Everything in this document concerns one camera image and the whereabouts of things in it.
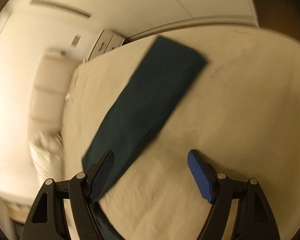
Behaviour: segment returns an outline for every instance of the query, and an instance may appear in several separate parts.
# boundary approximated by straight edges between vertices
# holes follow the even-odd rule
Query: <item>headboard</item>
[[[38,131],[61,131],[65,97],[79,64],[61,51],[42,56],[31,94],[28,139]]]

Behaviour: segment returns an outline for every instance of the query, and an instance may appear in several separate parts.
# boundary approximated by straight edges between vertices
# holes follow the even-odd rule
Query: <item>beige bed sheet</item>
[[[300,43],[256,28],[206,26],[164,33],[209,64],[158,137],[100,201],[126,240],[195,240],[210,205],[187,166],[199,149],[218,172],[259,180],[282,240],[300,227]],[[74,73],[62,135],[65,179],[155,36],[81,65]],[[231,234],[232,208],[224,239]]]

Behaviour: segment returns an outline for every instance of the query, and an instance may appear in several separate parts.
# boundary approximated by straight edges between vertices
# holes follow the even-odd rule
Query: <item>silver screw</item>
[[[53,180],[52,180],[52,179],[47,179],[47,180],[45,181],[45,184],[46,184],[46,185],[51,185],[51,184],[52,184],[52,182],[53,182]]]
[[[84,172],[79,172],[76,177],[77,177],[77,179],[83,179],[84,176],[86,176],[86,174]]]
[[[225,179],[227,176],[224,173],[218,173],[217,174],[218,179]]]
[[[258,184],[258,181],[257,181],[256,179],[254,179],[254,178],[250,179],[249,181],[250,181],[250,183],[251,183],[252,185]]]

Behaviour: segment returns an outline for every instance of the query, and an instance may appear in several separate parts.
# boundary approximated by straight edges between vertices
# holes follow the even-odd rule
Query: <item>wooden floor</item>
[[[297,0],[254,0],[260,27],[300,41],[300,3]]]

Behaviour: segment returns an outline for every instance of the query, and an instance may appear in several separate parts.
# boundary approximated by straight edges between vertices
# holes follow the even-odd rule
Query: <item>air vent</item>
[[[89,19],[91,17],[91,13],[85,12],[75,7],[68,6],[66,4],[50,1],[50,0],[31,0],[29,2],[30,5],[39,5],[39,6],[46,6],[49,8],[67,11],[69,13],[74,13],[80,15],[81,17]]]

